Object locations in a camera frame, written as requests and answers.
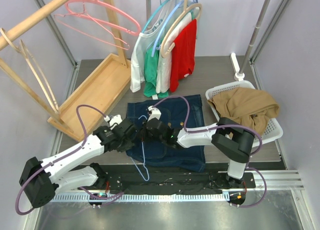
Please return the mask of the light blue wire hanger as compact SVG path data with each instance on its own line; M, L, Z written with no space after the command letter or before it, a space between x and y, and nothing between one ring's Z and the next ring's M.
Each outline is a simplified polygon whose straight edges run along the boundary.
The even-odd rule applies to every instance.
M146 173L146 177L143 175L143 173L141 172L140 168L137 166L137 164L135 163L135 161L133 160L133 158L131 157L132 162L134 163L135 168L137 169L138 173L140 174L140 176L142 177L142 179L145 182L148 182L150 180L150 174L149 174L149 170L146 167L146 157L145 157L145 146L144 146L144 141L141 141L141 152L142 152L142 167L145 169L145 173Z

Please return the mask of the blue denim skirt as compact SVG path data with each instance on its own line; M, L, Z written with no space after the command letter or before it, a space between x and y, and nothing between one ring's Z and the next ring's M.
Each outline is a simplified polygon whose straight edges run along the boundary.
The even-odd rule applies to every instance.
M171 124L172 128L181 127L181 123L188 117L188 128L203 127L204 116L202 98L200 95L190 95L181 98L169 98L160 103L157 108L161 111L160 120ZM147 108L156 104L156 100L128 103L126 117L138 128L142 127ZM194 146L188 149L174 149L158 141L144 141L145 164L152 167L180 167L194 172L203 172L206 166L204 146ZM136 140L135 146L126 151L129 157L143 162L141 141Z

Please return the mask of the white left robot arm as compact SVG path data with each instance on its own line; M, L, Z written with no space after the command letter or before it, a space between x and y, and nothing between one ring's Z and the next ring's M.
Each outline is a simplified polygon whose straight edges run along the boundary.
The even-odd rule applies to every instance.
M134 146L137 128L125 118L111 126L100 126L81 143L67 150L38 160L32 157L26 161L19 184L21 193L28 198L33 209L43 207L56 194L80 187L102 189L108 175L97 163L77 170L83 162L116 150L124 152Z

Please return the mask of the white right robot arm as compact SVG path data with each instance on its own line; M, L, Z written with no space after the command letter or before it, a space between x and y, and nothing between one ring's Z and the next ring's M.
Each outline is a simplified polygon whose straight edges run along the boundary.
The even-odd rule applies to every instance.
M221 117L217 123L198 128L170 128L157 118L144 121L141 139L158 141L174 149L213 145L229 158L226 184L237 188L243 184L255 138L261 139L253 129Z

